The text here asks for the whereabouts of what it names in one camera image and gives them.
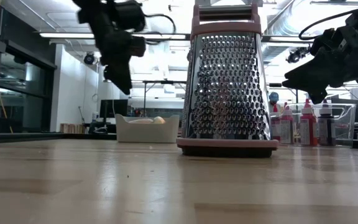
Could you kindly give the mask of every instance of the wooden table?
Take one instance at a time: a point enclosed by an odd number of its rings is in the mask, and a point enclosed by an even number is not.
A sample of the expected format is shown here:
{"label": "wooden table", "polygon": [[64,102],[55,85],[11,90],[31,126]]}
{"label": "wooden table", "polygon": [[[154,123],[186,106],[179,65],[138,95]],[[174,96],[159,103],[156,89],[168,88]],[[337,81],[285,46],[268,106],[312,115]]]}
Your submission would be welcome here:
{"label": "wooden table", "polygon": [[358,150],[212,159],[172,144],[0,144],[0,223],[358,224]]}

